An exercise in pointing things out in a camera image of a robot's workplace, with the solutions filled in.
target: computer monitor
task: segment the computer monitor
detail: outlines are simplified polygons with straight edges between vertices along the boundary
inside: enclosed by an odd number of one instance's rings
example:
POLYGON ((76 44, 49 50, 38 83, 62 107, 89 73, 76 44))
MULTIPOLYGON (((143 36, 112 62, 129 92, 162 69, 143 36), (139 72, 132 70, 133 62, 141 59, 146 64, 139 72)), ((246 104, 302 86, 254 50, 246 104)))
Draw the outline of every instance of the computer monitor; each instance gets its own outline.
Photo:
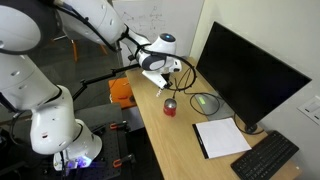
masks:
POLYGON ((246 124, 256 123, 311 79, 214 22, 197 70, 246 124))

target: monitor stand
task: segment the monitor stand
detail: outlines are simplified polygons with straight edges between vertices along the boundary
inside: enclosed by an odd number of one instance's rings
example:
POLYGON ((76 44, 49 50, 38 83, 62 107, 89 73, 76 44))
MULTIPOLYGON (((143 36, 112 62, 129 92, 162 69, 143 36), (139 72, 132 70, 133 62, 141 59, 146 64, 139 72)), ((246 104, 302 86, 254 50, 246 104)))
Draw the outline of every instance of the monitor stand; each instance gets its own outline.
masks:
MULTIPOLYGON (((208 121, 224 119, 228 117, 232 117, 234 115, 234 111, 230 108, 230 106, 219 96, 216 91, 209 92, 218 97, 220 107, 219 110, 212 115, 207 116, 208 121)), ((203 113, 211 114, 218 108, 217 99, 213 96, 206 94, 197 94, 195 95, 197 102, 199 103, 203 113)))

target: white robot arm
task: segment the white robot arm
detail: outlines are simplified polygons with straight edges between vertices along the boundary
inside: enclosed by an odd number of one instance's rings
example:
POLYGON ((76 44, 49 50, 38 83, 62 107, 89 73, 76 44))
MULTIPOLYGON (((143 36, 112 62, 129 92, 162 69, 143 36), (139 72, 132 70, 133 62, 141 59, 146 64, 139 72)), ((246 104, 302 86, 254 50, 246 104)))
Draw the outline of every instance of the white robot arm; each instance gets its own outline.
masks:
POLYGON ((167 81, 161 74, 180 71, 181 63, 144 49, 175 54, 175 39, 163 34, 150 44, 122 22, 106 0, 43 1, 50 7, 38 0, 0 2, 0 100, 17 112, 32 111, 32 148, 40 154, 55 154, 56 170, 63 168, 59 152, 69 168, 88 167, 101 150, 100 138, 75 120, 68 89, 53 85, 26 54, 47 43, 61 28, 69 36, 76 32, 99 44, 121 40, 144 69, 143 74, 163 88, 167 81), (65 11, 57 11, 55 6, 65 11), (100 36, 79 21, 79 15, 100 36))

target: whiteboard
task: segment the whiteboard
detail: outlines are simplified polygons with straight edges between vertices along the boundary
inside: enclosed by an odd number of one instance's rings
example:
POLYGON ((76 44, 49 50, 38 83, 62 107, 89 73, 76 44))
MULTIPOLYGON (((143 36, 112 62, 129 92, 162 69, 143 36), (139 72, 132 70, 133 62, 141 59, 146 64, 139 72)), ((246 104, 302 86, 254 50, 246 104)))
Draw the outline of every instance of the whiteboard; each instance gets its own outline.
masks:
MULTIPOLYGON (((176 38, 178 56, 189 56, 204 0, 113 0, 127 26, 153 43, 159 34, 176 38)), ((120 43, 123 65, 129 65, 128 48, 120 43)))

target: wooden desk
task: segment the wooden desk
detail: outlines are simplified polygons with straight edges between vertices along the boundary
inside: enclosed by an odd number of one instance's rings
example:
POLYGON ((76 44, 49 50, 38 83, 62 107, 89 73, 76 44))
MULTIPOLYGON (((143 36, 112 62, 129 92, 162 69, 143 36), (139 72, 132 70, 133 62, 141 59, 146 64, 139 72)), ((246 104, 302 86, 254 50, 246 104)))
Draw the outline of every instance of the wooden desk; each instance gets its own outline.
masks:
MULTIPOLYGON (((191 108, 190 95, 177 92, 176 116, 167 116, 163 113, 163 104, 165 99, 172 97, 173 91, 164 90, 160 97, 156 97, 158 88, 141 72, 141 69, 135 69, 127 71, 126 74, 164 178, 167 180, 239 179, 230 164, 243 153, 204 159, 192 124, 205 122, 207 119, 191 108)), ((175 74, 177 80, 182 74, 175 74)), ((213 90, 212 87, 198 74, 195 84, 187 92, 210 90, 213 90)), ((250 146, 265 136, 266 133, 255 136, 244 134, 250 146)), ((300 173, 301 170, 289 161, 273 178, 294 179, 300 173)))

